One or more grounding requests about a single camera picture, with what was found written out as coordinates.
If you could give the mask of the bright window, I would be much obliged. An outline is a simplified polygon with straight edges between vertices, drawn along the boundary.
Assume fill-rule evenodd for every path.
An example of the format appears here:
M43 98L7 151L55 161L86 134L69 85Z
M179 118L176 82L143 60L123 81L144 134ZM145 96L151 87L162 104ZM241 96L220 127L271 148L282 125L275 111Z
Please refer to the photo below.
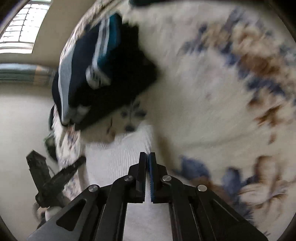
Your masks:
M32 54L51 1L29 1L1 33L1 53Z

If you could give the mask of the grey-green striped curtain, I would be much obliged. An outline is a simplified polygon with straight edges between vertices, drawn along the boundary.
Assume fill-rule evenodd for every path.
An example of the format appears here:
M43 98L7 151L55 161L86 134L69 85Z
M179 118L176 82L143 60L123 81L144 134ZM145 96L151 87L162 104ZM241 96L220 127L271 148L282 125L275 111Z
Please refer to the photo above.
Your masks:
M56 69L34 64L1 63L1 83L51 86Z

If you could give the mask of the floral patterned bed blanket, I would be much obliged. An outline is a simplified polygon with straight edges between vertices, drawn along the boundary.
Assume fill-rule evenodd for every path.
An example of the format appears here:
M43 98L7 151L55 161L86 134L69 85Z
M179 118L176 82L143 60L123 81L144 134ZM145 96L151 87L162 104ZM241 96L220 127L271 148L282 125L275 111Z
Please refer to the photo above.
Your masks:
M175 1L133 7L97 1L67 40L61 61L88 27L112 13L139 29L158 80L131 104L77 132L54 116L59 167L91 143L151 125L159 163L188 184L207 184L269 240L295 216L295 43L261 6ZM82 166L63 194L88 185Z

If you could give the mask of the white knitted sweater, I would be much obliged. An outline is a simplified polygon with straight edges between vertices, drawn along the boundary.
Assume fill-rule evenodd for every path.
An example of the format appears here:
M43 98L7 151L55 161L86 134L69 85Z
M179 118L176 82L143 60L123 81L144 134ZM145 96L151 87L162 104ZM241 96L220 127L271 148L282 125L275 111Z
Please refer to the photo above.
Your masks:
M85 147L88 184L100 187L112 184L128 174L129 167L137 164L141 152L156 152L151 125L142 123L133 133L116 135L110 144L91 143ZM171 240L171 224L167 204L153 204L149 187L146 187L143 204L128 204L124 240Z

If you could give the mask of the dark teal garment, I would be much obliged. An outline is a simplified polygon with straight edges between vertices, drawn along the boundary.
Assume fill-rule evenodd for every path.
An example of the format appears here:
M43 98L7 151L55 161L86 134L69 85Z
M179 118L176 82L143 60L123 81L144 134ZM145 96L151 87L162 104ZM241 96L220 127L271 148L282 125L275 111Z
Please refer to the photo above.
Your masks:
M129 0L129 3L132 6L142 7L142 6L149 6L149 5L155 4L155 3L161 3L164 1L166 1L166 0Z

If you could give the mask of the folded navy striped clothes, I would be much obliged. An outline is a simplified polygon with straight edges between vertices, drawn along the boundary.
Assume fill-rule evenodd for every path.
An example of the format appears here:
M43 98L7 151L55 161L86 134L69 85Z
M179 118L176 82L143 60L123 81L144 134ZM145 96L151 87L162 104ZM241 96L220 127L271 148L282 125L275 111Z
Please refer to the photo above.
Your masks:
M60 62L52 96L63 126L83 130L131 104L157 79L138 44L138 27L114 13L88 30Z

